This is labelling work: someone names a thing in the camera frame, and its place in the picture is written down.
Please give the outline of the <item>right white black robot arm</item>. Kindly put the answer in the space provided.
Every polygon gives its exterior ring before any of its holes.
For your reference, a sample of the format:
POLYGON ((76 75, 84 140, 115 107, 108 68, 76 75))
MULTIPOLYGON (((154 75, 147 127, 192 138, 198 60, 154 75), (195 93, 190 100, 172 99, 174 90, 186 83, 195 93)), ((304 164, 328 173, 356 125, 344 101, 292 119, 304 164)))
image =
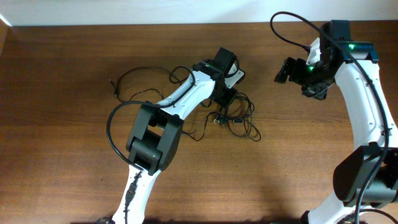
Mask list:
POLYGON ((300 223, 358 223, 361 214, 397 202, 397 126, 379 80, 370 42, 351 38, 348 21, 332 20, 307 47, 307 59, 287 58, 277 83, 294 82, 302 94, 324 100, 332 85, 343 94, 353 130, 353 152, 333 173, 333 192, 300 223))

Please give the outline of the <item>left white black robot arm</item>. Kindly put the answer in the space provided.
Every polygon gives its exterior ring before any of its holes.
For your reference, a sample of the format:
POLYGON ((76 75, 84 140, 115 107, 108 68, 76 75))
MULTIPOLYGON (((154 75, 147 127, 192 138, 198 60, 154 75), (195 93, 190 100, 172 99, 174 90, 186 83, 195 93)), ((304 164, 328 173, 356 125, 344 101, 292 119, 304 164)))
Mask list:
POLYGON ((234 84, 244 78, 237 56, 220 48, 213 59, 187 69, 188 77, 169 97, 140 106, 126 143, 129 176, 121 203, 110 217, 98 223, 142 223, 156 178, 166 170, 177 152, 185 118, 204 100, 222 108, 229 106, 237 91, 234 84))

